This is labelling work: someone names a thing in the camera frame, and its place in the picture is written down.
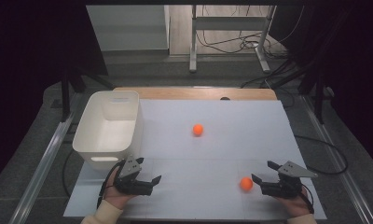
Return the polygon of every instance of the metal frame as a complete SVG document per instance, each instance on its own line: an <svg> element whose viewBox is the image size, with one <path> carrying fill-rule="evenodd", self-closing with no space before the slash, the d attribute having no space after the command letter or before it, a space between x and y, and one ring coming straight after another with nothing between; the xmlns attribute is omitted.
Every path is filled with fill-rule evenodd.
<svg viewBox="0 0 373 224"><path fill-rule="evenodd" d="M198 30L223 30L223 31L262 31L259 42L255 45L256 56L261 64L262 71L269 73L270 68L265 58L263 45L268 35L271 19L275 6L269 6L266 17L197 17L196 5L192 6L192 41L190 44L189 72L197 71L197 43Z"/></svg>
<svg viewBox="0 0 373 224"><path fill-rule="evenodd" d="M29 185L24 191L23 196L21 196L21 200L19 201L19 204L16 207L9 223L24 223L29 216L32 207L35 204L35 199L41 190L45 179L47 178L50 167L55 160L56 154L58 153L58 150L62 144L62 140L65 137L71 121L74 118L81 96L81 93L75 93L73 95L70 113L65 122L59 123L58 128L56 129L55 134L53 134L52 139L50 140L44 156L39 162Z"/></svg>
<svg viewBox="0 0 373 224"><path fill-rule="evenodd" d="M302 102L303 102L303 105L305 106L306 111L308 112L310 116L311 123L313 124L321 140L334 145L325 126L320 122L320 120L316 118L313 112L314 107L311 103L309 96L301 95L300 97L302 99ZM330 147L326 147L326 151L332 163L336 167L336 169L340 171L342 167L344 167L345 165L340 155L337 153L337 151L331 150ZM373 213L369 207L369 204L366 201L364 194L362 193L358 185L355 183L350 172L346 171L344 174L340 175L339 177L340 177L341 182L343 183L344 188L349 194L352 200L352 203L355 206L355 210L357 211L361 220L365 224L373 224Z"/></svg>

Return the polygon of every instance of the table leg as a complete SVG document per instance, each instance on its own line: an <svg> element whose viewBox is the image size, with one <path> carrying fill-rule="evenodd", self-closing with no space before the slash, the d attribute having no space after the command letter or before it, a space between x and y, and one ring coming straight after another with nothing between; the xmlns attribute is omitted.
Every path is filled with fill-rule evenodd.
<svg viewBox="0 0 373 224"><path fill-rule="evenodd" d="M268 35L269 27L271 24L271 19L273 18L274 8L275 6L269 6L269 12L268 12L268 15L266 16L265 25L263 27L262 34L261 34L261 37L259 38L258 45L255 48L256 56L258 57L258 60L261 64L261 67L264 73L270 72L270 68L269 68L268 62L266 61L265 53L263 51L263 46L265 44L266 36Z"/></svg>
<svg viewBox="0 0 373 224"><path fill-rule="evenodd" d="M196 72L196 5L192 6L192 42L190 44L189 72Z"/></svg>

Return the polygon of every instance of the metal rail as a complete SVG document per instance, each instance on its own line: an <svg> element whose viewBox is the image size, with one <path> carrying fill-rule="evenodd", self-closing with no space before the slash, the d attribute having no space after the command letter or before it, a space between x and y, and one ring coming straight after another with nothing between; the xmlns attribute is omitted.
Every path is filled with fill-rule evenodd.
<svg viewBox="0 0 373 224"><path fill-rule="evenodd" d="M332 145L332 139L329 136L329 133L327 132L324 125L320 123L320 121L315 117L314 115L314 107L311 103L311 99L309 96L302 95L302 102L305 106L305 109L307 110L311 123L314 125L315 130L317 131L318 135L320 136L321 140L326 141L327 143L330 143ZM326 150L328 152L328 155L336 167L337 170L341 170L341 167L344 167L344 162L340 155L337 153L337 151L330 150L329 147L326 147ZM355 181L352 178L352 175L349 171L346 171L342 175L339 176L341 182L343 183L344 188L346 189L347 193L349 194L353 205L355 206L355 209L360 216L361 220L365 224L373 224L373 214L371 212L371 209L369 207L369 204L366 201L366 198L358 185L355 183Z"/></svg>
<svg viewBox="0 0 373 224"><path fill-rule="evenodd" d="M19 201L18 206L15 209L14 214L12 215L9 224L11 223L24 223L27 217L32 210L33 205L35 204L35 199L41 190L42 185L44 184L45 179L47 178L50 167L55 160L56 154L62 144L62 140L65 137L67 130L71 124L71 121L74 118L76 108L81 99L81 93L75 93L71 100L71 111L68 118L65 122L61 122L58 125L58 128L53 134L52 139L50 140L47 150L45 151L41 162L39 162L35 173L33 174L32 179L30 180L29 185Z"/></svg>

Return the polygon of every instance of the wooden table edge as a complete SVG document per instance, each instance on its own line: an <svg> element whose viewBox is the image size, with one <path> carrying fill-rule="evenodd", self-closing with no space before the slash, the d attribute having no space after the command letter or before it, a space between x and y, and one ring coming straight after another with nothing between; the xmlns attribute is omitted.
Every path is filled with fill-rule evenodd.
<svg viewBox="0 0 373 224"><path fill-rule="evenodd" d="M152 100L277 100L270 89L192 88L192 87L117 87L114 91L136 91L140 99Z"/></svg>

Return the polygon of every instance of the orange ball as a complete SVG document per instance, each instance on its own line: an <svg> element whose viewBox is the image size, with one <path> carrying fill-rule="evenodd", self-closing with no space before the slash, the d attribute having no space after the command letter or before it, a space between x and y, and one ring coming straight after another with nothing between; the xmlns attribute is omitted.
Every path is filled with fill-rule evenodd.
<svg viewBox="0 0 373 224"><path fill-rule="evenodd" d="M201 135L203 133L203 125L195 124L195 126L193 126L193 133L195 135Z"/></svg>
<svg viewBox="0 0 373 224"><path fill-rule="evenodd" d="M244 191L249 191L250 189L253 188L253 185L254 185L253 180L248 176L243 177L242 180L240 181L240 187Z"/></svg>

